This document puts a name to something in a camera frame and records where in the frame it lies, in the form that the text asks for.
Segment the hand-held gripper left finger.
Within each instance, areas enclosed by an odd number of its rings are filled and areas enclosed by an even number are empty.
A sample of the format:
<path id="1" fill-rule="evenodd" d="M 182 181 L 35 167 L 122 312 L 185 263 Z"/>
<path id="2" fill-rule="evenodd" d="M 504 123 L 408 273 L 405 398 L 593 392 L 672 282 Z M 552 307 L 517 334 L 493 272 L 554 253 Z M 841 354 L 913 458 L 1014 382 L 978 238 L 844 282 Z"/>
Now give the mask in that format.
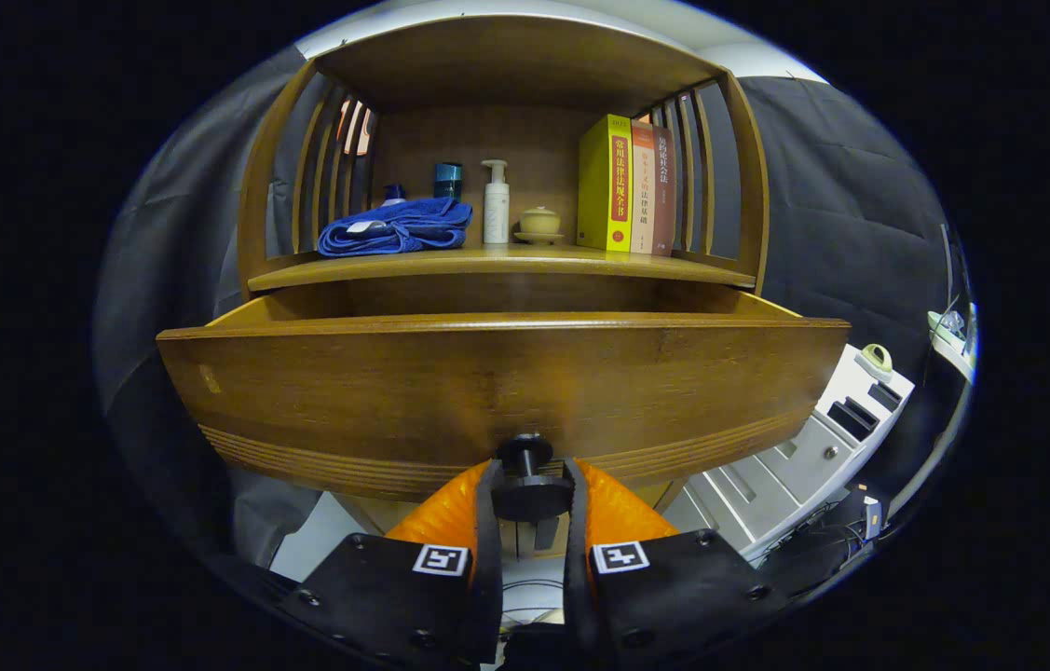
<path id="1" fill-rule="evenodd" d="M 453 534 L 346 534 L 278 611 L 360 670 L 477 670 L 498 655 L 503 576 L 498 459 L 454 477 Z"/>

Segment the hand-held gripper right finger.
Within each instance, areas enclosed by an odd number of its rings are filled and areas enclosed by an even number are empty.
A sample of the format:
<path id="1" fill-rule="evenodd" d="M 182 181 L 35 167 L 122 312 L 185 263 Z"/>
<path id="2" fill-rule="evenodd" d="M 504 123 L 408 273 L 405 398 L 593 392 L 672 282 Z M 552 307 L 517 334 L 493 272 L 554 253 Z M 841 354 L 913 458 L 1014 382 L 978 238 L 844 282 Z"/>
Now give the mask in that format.
<path id="1" fill-rule="evenodd" d="M 678 532 L 614 477 L 567 459 L 566 628 L 593 670 L 691 670 L 788 610 L 719 532 Z"/>

